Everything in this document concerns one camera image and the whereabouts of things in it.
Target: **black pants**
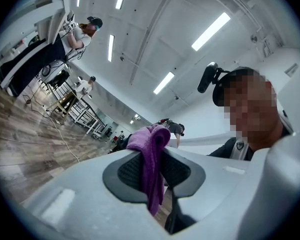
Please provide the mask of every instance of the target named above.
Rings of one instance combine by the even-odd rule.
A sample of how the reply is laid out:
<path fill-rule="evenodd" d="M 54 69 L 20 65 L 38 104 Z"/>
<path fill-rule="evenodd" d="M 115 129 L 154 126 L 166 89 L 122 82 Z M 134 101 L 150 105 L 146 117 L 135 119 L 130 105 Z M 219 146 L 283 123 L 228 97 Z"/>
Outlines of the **black pants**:
<path fill-rule="evenodd" d="M 79 100 L 77 99 L 77 97 L 71 95 L 68 98 L 66 98 L 64 101 L 61 102 L 61 106 L 64 108 L 65 111 L 68 111 L 70 108 L 70 105 L 73 102 L 73 105 L 76 104 Z"/>
<path fill-rule="evenodd" d="M 28 53 L 45 41 L 46 40 L 40 40 L 29 45 L 13 60 L 4 63 L 0 67 L 0 80 L 2 81 L 22 58 L 24 58 Z M 31 58 L 29 58 L 14 74 L 9 84 L 13 95 L 16 97 L 19 96 L 44 66 L 55 60 L 64 60 L 65 57 L 65 49 L 58 34 L 54 44 L 48 44 L 46 47 L 38 51 Z"/>

